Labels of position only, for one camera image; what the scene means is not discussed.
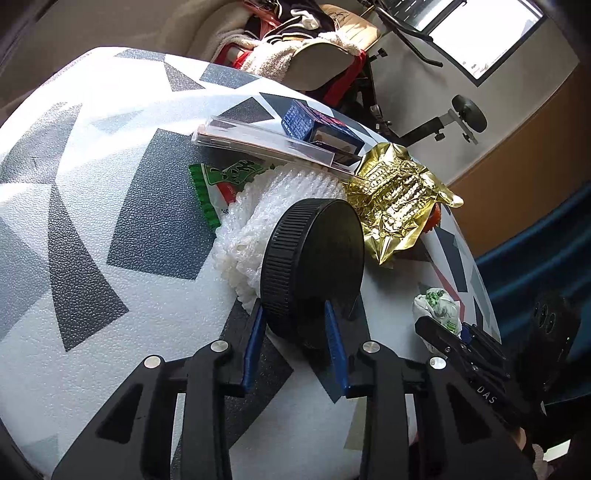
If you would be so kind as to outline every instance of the window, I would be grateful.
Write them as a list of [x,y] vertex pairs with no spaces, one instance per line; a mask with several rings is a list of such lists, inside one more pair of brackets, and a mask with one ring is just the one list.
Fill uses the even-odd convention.
[[435,48],[480,85],[540,25],[528,0],[385,0],[399,20],[432,36]]

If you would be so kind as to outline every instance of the white wall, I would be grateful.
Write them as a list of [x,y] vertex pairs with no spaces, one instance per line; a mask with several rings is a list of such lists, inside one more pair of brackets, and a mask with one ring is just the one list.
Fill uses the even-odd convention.
[[[369,18],[378,25],[375,18]],[[471,98],[488,120],[476,134],[479,144],[468,144],[456,124],[409,148],[410,153],[449,183],[519,127],[556,91],[578,59],[556,25],[546,20],[518,50],[479,87],[445,57],[420,40],[414,44],[443,68],[421,62],[393,33],[379,47],[388,57],[372,63],[378,103],[392,128],[403,135],[423,122],[447,112],[452,97]]]

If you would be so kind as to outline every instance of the clear plastic package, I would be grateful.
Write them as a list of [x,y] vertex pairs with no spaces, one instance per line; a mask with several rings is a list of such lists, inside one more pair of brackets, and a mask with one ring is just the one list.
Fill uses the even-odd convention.
[[194,131],[191,141],[248,153],[263,160],[324,169],[346,181],[363,181],[346,167],[333,163],[334,152],[237,120],[211,116]]

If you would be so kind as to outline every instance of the green printed label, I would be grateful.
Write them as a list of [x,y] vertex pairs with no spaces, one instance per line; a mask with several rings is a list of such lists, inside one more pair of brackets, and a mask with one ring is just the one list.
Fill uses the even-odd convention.
[[265,170],[265,167],[252,161],[241,160],[224,170],[207,165],[204,166],[204,170],[207,183],[210,185],[216,185],[223,181],[234,185],[241,185],[252,181],[255,175]]

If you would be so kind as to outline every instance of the metal screw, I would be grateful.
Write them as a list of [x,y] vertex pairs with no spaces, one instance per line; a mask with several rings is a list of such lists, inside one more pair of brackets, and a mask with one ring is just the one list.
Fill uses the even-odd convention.
[[365,342],[363,344],[363,350],[365,350],[367,353],[379,352],[379,343],[373,341]]
[[440,356],[434,356],[429,360],[429,365],[431,365],[435,370],[443,370],[447,364],[446,361]]
[[156,368],[157,366],[162,363],[162,360],[159,356],[152,355],[149,356],[146,360],[144,360],[144,367],[146,368]]
[[221,353],[228,350],[228,342],[225,340],[216,340],[212,343],[211,348],[214,352]]

